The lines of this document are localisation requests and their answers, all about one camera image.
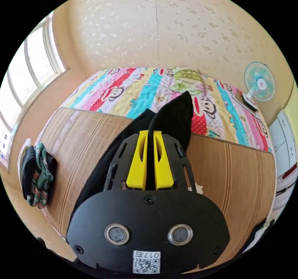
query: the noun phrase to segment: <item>window pane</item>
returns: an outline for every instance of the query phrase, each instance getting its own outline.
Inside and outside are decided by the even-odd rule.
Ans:
[[[1,153],[6,156],[8,151],[8,143],[10,142],[10,132],[5,127],[0,119],[0,155]]]
[[[15,89],[19,99],[24,104],[37,88],[26,64],[24,42],[16,52],[9,65],[9,74],[13,88]]]
[[[8,125],[13,128],[21,112],[21,108],[13,97],[6,75],[0,88],[0,110]]]
[[[51,45],[51,49],[53,52],[53,56],[54,56],[54,59],[58,65],[58,67],[57,67],[58,71],[62,73],[65,71],[65,67],[62,64],[59,53],[57,51],[56,43],[54,40],[53,21],[52,21],[51,16],[49,17],[48,31],[49,31],[49,39],[50,39],[50,45]]]
[[[47,57],[43,42],[43,28],[39,28],[28,36],[28,54],[30,63],[37,79],[42,83],[42,79],[53,71]]]

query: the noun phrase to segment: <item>fan grille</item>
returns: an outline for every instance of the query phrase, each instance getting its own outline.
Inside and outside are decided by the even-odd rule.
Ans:
[[[264,80],[265,89],[258,87],[258,80]],[[248,92],[257,100],[270,100],[276,91],[276,83],[270,69],[263,63],[252,62],[244,72],[244,83]]]

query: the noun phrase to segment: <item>green towel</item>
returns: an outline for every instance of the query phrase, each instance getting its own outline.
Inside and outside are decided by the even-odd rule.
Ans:
[[[39,209],[47,204],[48,189],[53,181],[53,176],[47,166],[47,150],[41,142],[35,148],[36,164],[40,172],[37,170],[32,179],[31,195],[27,196],[28,203]]]

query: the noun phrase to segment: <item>window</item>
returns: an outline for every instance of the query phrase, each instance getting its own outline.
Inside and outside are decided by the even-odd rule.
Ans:
[[[65,71],[58,56],[51,12],[14,55],[0,87],[0,162],[8,167],[17,125],[38,94]]]

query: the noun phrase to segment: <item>pillow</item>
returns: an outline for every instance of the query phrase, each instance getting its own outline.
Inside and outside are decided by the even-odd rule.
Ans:
[[[198,69],[176,67],[173,69],[174,79],[169,87],[171,91],[184,93],[188,91],[191,96],[204,96],[205,83]]]

